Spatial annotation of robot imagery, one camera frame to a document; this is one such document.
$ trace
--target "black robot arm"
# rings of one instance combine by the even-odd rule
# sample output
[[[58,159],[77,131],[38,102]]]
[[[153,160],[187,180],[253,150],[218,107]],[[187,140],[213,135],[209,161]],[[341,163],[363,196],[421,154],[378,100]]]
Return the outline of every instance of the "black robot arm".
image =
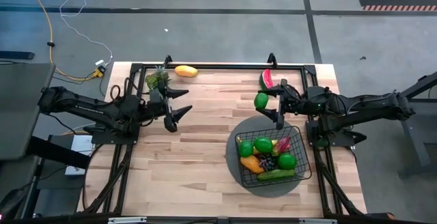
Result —
[[[282,79],[281,83],[263,91],[279,96],[279,109],[257,109],[277,123],[282,129],[284,114],[318,116],[321,133],[335,132],[343,127],[361,124],[377,119],[406,120],[414,111],[407,97],[393,91],[389,94],[362,95],[353,98],[332,93],[328,87],[308,87],[303,95]]]
[[[150,100],[145,101],[136,95],[118,95],[110,102],[78,95],[64,87],[49,87],[42,90],[38,105],[41,113],[69,112],[104,125],[112,134],[128,135],[146,121],[165,116],[165,128],[170,132],[178,130],[176,123],[192,106],[173,111],[169,98],[177,98],[188,90],[173,90],[165,85],[150,91]]]

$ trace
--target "watermelon slice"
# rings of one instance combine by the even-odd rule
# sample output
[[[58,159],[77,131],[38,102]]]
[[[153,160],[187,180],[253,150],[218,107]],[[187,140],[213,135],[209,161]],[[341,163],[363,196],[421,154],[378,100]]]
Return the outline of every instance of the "watermelon slice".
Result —
[[[273,87],[272,76],[270,75],[270,70],[265,70],[261,73],[259,77],[259,84],[263,90],[267,90]]]

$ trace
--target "wooden table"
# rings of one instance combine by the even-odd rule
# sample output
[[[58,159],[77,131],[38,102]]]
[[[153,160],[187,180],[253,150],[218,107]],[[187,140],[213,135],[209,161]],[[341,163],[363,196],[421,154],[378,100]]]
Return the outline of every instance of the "wooden table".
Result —
[[[123,87],[130,62],[115,62],[109,89]],[[318,82],[339,92],[333,65],[316,65]],[[259,70],[199,70],[195,78],[176,76],[172,70],[170,87],[190,92],[172,100],[173,108],[192,104],[178,124],[178,131],[165,130],[163,119],[142,128],[134,147],[123,215],[147,216],[246,216],[246,217],[320,217],[322,207],[313,152],[307,147],[304,115],[286,115],[286,121],[298,126],[306,146],[313,175],[282,197],[258,197],[240,186],[230,174],[225,147],[230,132],[248,117],[259,115],[253,99],[259,89]],[[272,80],[285,78],[300,93],[299,72],[272,70]],[[277,107],[271,99],[268,107]],[[365,212],[356,163],[351,152],[332,148],[337,181],[356,207]],[[104,145],[91,161],[86,179],[87,205],[106,184],[114,145]],[[332,191],[327,191],[334,210]],[[117,197],[115,187],[112,204]]]

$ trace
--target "black wire basket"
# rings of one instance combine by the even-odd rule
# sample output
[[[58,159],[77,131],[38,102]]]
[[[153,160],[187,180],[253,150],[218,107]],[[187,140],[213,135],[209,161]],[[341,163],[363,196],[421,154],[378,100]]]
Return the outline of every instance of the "black wire basket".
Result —
[[[240,138],[242,141],[252,141],[252,144],[255,142],[255,139],[258,137],[268,137],[269,139],[277,139],[280,140],[284,137],[290,137],[290,147],[288,148],[288,152],[296,158],[296,167],[294,171],[296,174],[290,177],[284,177],[273,180],[263,180],[260,181],[257,179],[257,174],[252,173],[249,169],[243,166],[238,160],[238,166],[240,169],[241,183],[246,188],[256,187],[256,186],[269,186],[273,184],[287,183],[287,182],[296,182],[301,180],[307,180],[311,177],[312,172],[309,166],[307,151],[302,142],[302,135],[300,130],[296,126],[288,126],[282,128],[281,130],[276,129],[267,129],[253,132],[241,132],[235,136],[236,150],[238,158],[240,158],[240,152],[238,151],[238,140]]]

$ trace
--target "concrete floor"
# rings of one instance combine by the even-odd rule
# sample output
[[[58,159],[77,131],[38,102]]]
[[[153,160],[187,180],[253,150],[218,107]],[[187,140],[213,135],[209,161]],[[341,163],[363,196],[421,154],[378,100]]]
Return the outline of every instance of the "concrete floor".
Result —
[[[59,6],[65,0],[42,0]],[[105,8],[245,8],[303,9],[302,0],[87,0]],[[0,5],[37,5],[35,0],[0,0]],[[82,1],[69,5],[79,6]],[[311,0],[314,10],[360,10],[358,0]],[[50,15],[56,47],[54,60],[72,75],[85,76],[109,54],[68,29],[59,14]],[[171,55],[181,61],[264,62],[274,52],[280,62],[314,63],[305,16],[201,15],[201,14],[81,14],[71,25],[91,39],[103,41],[115,61],[156,61]],[[315,16],[315,28],[325,64],[334,64],[341,93],[383,94],[412,85],[436,71],[436,17]],[[48,62],[48,29],[42,13],[0,12],[0,49],[33,51],[34,62]],[[101,98],[99,80],[73,85],[53,80],[74,92]],[[432,92],[437,96],[437,89]],[[89,121],[69,114],[57,115],[71,127]],[[368,135],[357,145],[358,170],[367,210],[392,212],[399,219],[435,222],[437,184],[432,176],[400,180],[397,171],[411,163],[410,151],[399,122],[376,121],[356,126]],[[41,116],[35,135],[47,137],[66,129]],[[63,193],[43,198],[62,199]],[[45,214],[65,214],[42,203]]]

